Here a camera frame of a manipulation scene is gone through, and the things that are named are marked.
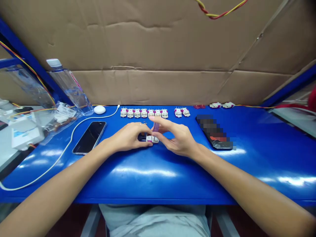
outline forearm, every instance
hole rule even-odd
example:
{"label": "forearm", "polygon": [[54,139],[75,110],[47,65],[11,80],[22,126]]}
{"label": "forearm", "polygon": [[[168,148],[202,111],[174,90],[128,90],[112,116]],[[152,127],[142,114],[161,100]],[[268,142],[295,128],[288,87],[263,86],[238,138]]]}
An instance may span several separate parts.
{"label": "forearm", "polygon": [[292,200],[200,145],[193,159],[270,236],[310,236],[315,218]]}
{"label": "forearm", "polygon": [[97,146],[89,154],[55,175],[25,199],[0,224],[1,235],[44,236],[112,153],[114,151],[108,145]]}

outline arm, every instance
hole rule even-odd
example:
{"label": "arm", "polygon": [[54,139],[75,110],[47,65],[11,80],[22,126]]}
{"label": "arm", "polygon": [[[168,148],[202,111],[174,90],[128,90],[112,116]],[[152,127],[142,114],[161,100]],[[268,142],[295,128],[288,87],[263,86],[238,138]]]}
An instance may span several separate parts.
{"label": "arm", "polygon": [[114,136],[55,175],[25,199],[1,224],[2,236],[44,236],[64,214],[95,171],[117,151],[152,146],[137,136],[151,130],[140,123],[130,123]]}
{"label": "arm", "polygon": [[[201,165],[268,235],[310,237],[314,234],[314,216],[269,185],[197,144],[186,126],[158,117],[150,117],[150,120],[161,126],[153,136],[167,149]],[[168,140],[162,135],[166,131],[172,132],[175,139]]]}

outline cardboard backdrop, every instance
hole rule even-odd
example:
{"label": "cardboard backdrop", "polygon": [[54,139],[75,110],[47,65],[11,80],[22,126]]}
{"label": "cardboard backdrop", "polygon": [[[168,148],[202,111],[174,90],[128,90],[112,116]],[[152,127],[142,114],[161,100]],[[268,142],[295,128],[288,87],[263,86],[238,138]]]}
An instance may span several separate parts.
{"label": "cardboard backdrop", "polygon": [[[221,13],[239,1],[204,4]],[[210,20],[194,0],[3,0],[0,15],[43,67],[58,58],[71,69],[92,103],[254,105],[315,59],[312,6],[249,0]]]}

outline hand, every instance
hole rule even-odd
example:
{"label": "hand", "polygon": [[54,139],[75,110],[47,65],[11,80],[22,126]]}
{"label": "hand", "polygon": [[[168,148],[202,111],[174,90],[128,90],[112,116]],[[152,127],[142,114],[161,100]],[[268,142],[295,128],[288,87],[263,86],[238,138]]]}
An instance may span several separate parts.
{"label": "hand", "polygon": [[[161,117],[150,116],[149,119],[159,124],[159,131],[153,132],[152,136],[156,136],[168,150],[181,156],[192,158],[198,150],[198,143],[192,137],[187,126],[176,124]],[[169,140],[162,133],[172,132],[175,138]]]}
{"label": "hand", "polygon": [[122,127],[116,134],[106,139],[106,143],[110,145],[115,152],[127,151],[139,147],[152,146],[151,142],[140,142],[137,137],[140,133],[149,133],[151,130],[146,124],[140,122],[128,123]]}

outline black smartphone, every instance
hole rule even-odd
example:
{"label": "black smartphone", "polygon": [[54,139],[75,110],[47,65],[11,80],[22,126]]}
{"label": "black smartphone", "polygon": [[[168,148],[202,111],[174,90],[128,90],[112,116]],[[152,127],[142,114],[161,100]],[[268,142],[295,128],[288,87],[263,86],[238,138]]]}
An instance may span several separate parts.
{"label": "black smartphone", "polygon": [[106,122],[92,122],[72,152],[76,155],[88,154],[98,144],[106,125]]}
{"label": "black smartphone", "polygon": [[233,143],[211,115],[198,115],[195,120],[215,150],[232,150]]}

